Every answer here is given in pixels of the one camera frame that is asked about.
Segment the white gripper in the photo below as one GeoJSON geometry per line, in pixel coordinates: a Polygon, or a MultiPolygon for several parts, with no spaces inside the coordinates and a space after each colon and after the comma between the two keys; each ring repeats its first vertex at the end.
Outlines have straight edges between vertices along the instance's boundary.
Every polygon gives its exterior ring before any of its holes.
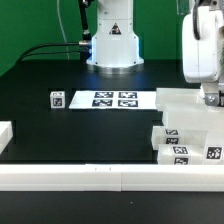
{"type": "Polygon", "coordinates": [[[224,71],[224,19],[220,10],[208,6],[198,8],[200,39],[193,33],[193,13],[188,14],[182,25],[183,74],[189,83],[202,83],[205,104],[218,106],[218,83],[224,71]]]}

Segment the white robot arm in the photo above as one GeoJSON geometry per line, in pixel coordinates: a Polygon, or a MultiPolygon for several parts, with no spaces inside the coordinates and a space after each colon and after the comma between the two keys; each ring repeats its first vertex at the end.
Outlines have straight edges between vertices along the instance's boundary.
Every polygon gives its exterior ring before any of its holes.
{"type": "MultiPolygon", "coordinates": [[[[185,80],[199,83],[205,104],[218,106],[224,92],[224,0],[180,0],[188,12],[182,23],[185,80]]],[[[133,0],[98,0],[97,32],[87,64],[109,74],[144,63],[133,31],[133,0]]]]}

